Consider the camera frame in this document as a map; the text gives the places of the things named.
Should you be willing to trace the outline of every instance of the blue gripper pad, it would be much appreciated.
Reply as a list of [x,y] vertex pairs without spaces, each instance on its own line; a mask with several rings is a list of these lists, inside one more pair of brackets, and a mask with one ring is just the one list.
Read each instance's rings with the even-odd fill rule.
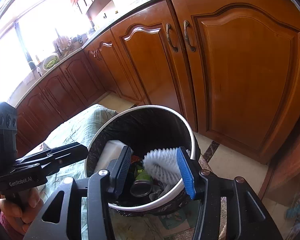
[[183,180],[183,184],[185,185],[185,189],[187,194],[191,199],[195,198],[196,191],[194,188],[194,177],[191,173],[189,165],[187,163],[187,159],[190,160],[188,153],[184,147],[179,147],[177,149],[177,163],[181,173],[181,177]]

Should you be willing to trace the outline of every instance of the trash can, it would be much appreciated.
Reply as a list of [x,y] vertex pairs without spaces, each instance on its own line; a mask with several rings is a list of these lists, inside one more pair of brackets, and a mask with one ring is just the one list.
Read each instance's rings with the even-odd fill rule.
[[[190,125],[176,111],[156,105],[137,106],[128,109],[106,122],[92,139],[85,160],[85,175],[90,177],[98,159],[109,140],[119,140],[131,147],[134,155],[143,159],[150,150],[184,146],[190,150],[190,158],[199,160],[200,148]],[[190,201],[182,179],[164,196],[140,206],[109,207],[126,216],[144,214],[171,214]]]

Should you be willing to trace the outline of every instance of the camera lens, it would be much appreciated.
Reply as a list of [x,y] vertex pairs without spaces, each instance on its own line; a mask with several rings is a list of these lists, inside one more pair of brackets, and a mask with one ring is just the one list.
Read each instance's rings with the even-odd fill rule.
[[9,128],[11,125],[11,117],[10,115],[7,115],[7,127]]
[[3,113],[0,114],[0,125],[3,125],[4,117]]

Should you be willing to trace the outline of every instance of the black trash bag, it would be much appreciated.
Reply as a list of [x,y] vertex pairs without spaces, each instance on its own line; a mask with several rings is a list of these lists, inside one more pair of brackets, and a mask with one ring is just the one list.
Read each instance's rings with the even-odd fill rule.
[[[174,113],[154,106],[136,108],[114,119],[100,131],[93,141],[88,159],[87,176],[90,177],[97,165],[100,155],[109,140],[119,140],[131,147],[134,155],[144,158],[150,150],[176,148],[184,146],[191,150],[191,137],[184,122]],[[195,141],[195,159],[199,160],[200,148]],[[183,189],[177,197],[164,205],[144,211],[118,211],[126,216],[140,216],[144,214],[171,214],[183,207],[190,198]]]

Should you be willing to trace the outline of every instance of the tin can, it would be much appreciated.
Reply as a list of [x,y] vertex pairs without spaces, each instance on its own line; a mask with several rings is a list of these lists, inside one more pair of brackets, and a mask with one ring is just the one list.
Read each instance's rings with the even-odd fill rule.
[[144,197],[150,194],[152,191],[151,176],[145,170],[141,170],[140,172],[139,171],[136,180],[133,182],[130,188],[130,193],[134,197]]

